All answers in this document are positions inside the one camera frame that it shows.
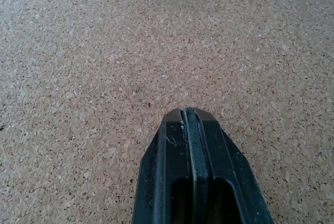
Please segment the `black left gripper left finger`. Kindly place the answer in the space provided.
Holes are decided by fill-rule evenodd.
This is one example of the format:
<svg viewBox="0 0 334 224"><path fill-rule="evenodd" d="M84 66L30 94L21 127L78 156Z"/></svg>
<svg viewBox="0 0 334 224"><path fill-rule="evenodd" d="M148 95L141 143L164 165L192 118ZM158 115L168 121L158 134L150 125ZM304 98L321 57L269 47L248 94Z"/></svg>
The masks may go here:
<svg viewBox="0 0 334 224"><path fill-rule="evenodd" d="M192 183L186 125L174 109L141 160L132 224L191 224Z"/></svg>

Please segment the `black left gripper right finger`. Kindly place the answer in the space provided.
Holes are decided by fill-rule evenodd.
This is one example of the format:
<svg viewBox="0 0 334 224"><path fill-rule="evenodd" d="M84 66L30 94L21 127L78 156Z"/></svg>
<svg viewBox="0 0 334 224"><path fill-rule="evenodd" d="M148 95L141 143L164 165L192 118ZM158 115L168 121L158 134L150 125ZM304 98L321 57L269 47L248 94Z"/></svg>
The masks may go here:
<svg viewBox="0 0 334 224"><path fill-rule="evenodd" d="M185 110L194 224L273 224L250 165L212 114Z"/></svg>

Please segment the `cork board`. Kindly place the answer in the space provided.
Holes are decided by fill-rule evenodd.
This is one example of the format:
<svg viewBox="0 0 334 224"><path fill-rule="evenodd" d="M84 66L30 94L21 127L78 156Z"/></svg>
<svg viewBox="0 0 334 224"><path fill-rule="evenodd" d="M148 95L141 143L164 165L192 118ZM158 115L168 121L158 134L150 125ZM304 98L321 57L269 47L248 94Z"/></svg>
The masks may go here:
<svg viewBox="0 0 334 224"><path fill-rule="evenodd" d="M0 0L0 224L130 224L185 107L245 154L275 223L334 224L334 0Z"/></svg>

